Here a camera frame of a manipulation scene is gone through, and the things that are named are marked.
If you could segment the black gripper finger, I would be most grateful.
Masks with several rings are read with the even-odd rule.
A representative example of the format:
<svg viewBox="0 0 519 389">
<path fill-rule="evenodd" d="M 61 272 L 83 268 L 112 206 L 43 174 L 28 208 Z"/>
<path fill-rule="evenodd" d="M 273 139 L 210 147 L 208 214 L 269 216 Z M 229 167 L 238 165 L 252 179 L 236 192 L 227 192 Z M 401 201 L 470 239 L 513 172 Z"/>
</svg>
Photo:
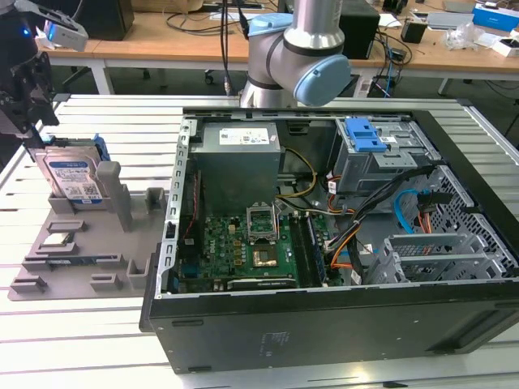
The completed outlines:
<svg viewBox="0 0 519 389">
<path fill-rule="evenodd" d="M 1 133 L 4 135 L 28 136 L 31 123 L 22 100 L 16 100 L 8 93 L 1 94 Z"/>
<path fill-rule="evenodd" d="M 54 113 L 52 71 L 49 55 L 39 52 L 34 59 L 20 65 L 13 74 L 15 94 L 11 104 L 11 120 L 17 128 L 16 136 L 28 148 L 44 148 L 36 124 L 57 126 Z"/>
</svg>

